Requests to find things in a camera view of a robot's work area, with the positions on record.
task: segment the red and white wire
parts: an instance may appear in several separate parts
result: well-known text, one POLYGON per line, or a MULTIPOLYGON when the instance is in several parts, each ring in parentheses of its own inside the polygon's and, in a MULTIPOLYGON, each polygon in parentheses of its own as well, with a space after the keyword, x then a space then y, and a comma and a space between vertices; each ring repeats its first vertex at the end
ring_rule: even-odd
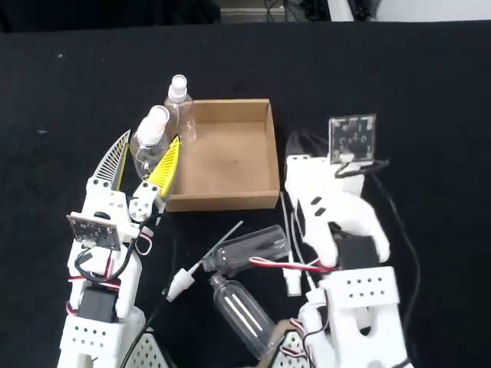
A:
POLYGON ((70 305, 70 302, 69 302, 69 301, 67 301, 67 302, 65 303, 64 308, 65 308, 65 310, 67 311, 67 314, 69 314, 69 315, 71 315, 71 316, 76 316, 76 315, 77 315, 77 313, 78 313, 78 310, 75 310, 75 309, 73 309, 73 308, 71 307, 71 305, 70 305))
POLYGON ((137 253, 139 255, 148 255, 152 251, 152 246, 153 246, 152 238, 147 234, 140 234, 140 238, 143 238, 148 242, 148 248, 146 251, 141 251, 138 248, 138 240, 137 240, 137 243, 135 244, 135 249, 137 250, 137 253))
POLYGON ((309 265, 309 264, 303 264, 298 262, 275 262, 261 257, 251 257, 249 258, 249 262, 252 265, 259 266, 259 267, 289 268, 292 270, 301 270, 301 271, 310 271, 310 272, 328 273, 334 270, 333 268, 318 267, 311 264, 309 265))
POLYGON ((289 347, 279 347, 279 351, 282 352, 283 355, 291 358, 305 358, 307 359, 307 355, 303 351, 297 351, 290 349, 289 347))
POLYGON ((296 318, 290 318, 290 324, 297 329, 297 332, 300 335, 300 337, 303 337, 305 335, 305 329, 301 320, 297 320, 296 318))
MULTIPOLYGON (((74 282, 74 281, 85 281, 85 277, 83 276, 72 276, 70 278, 68 278, 68 281, 69 282, 74 282)), ((114 288, 114 289, 119 289, 120 288, 120 285, 115 283, 115 282, 99 282, 97 283, 98 285, 103 285, 103 286, 106 286, 106 287, 109 287, 109 288, 114 288)))

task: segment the open cardboard box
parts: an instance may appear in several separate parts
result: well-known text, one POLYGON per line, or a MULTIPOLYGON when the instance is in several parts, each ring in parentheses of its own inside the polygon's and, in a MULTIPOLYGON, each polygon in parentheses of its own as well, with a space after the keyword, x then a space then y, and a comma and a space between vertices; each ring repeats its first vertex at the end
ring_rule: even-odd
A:
POLYGON ((166 209, 271 209, 278 201, 269 100, 197 100, 196 141, 182 148, 166 209))

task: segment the circuit board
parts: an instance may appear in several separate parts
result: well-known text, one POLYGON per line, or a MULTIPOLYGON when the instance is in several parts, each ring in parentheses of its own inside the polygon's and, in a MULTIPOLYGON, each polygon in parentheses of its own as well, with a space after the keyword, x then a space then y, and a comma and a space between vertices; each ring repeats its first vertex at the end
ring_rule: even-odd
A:
POLYGON ((329 119, 331 164, 374 160, 375 119, 375 114, 329 119))
POLYGON ((75 240, 83 242, 88 247, 101 247, 120 250, 120 239, 117 235, 116 225, 103 221, 67 215, 75 240))

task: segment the empty plastic bottle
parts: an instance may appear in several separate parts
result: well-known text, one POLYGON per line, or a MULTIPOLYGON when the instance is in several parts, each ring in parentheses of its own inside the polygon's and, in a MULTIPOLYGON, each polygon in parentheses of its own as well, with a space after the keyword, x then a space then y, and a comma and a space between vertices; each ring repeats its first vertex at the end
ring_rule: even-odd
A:
POLYGON ((252 266, 251 257, 274 261, 285 257, 289 251, 285 232, 275 225, 223 242, 222 247, 202 260, 202 265, 207 272, 218 271, 233 276, 252 266))
POLYGON ((169 131, 179 134, 185 146, 196 139, 194 101, 187 93, 187 79, 182 74, 174 75, 169 86, 164 106, 170 112, 169 131))
POLYGON ((254 357, 260 360, 273 350, 278 343, 273 339, 275 324, 246 288, 221 274, 214 274, 209 283, 215 289, 216 307, 254 357))
POLYGON ((169 118, 167 108, 154 106, 131 137, 131 156, 141 179, 152 173, 169 148, 169 138, 165 133, 169 118))

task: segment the black cloth surface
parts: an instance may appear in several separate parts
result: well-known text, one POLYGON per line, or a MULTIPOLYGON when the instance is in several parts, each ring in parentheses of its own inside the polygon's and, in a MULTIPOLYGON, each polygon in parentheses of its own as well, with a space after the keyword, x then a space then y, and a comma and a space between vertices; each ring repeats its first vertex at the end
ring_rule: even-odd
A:
MULTIPOLYGON (((410 325, 417 366, 485 366, 489 260, 491 23, 230 25, 0 37, 0 351, 2 366, 55 366, 68 299, 71 230, 87 178, 123 131, 162 103, 173 74, 196 99, 271 100, 278 157, 294 129, 327 136, 327 118, 377 113, 377 157, 418 250, 423 284, 410 325)), ((127 162, 122 190, 137 187, 127 162)), ((364 197, 391 240, 401 312, 414 265, 387 202, 364 197)), ((275 210, 171 215, 188 268, 238 220, 237 234, 282 224, 275 210)), ((164 223, 143 258, 148 315, 169 268, 164 223)), ((282 273, 241 281, 273 320, 295 316, 282 273)), ((181 367, 254 363, 213 306, 205 275, 153 327, 181 367)))

